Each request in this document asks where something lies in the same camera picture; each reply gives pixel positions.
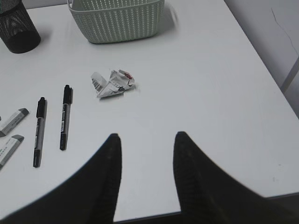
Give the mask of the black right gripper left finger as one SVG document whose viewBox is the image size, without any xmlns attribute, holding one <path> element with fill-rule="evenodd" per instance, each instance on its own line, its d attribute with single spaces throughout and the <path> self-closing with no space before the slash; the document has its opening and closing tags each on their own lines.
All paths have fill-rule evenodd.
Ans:
<svg viewBox="0 0 299 224">
<path fill-rule="evenodd" d="M 107 140 L 74 175 L 2 224 L 112 224 L 122 174 L 121 139 Z"/>
</svg>

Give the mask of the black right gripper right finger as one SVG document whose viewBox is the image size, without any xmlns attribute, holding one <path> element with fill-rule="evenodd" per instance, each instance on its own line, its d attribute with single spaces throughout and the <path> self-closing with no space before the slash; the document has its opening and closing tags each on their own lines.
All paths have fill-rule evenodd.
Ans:
<svg viewBox="0 0 299 224">
<path fill-rule="evenodd" d="M 299 217 L 245 187 L 178 132 L 173 173 L 185 224 L 297 224 Z"/>
</svg>

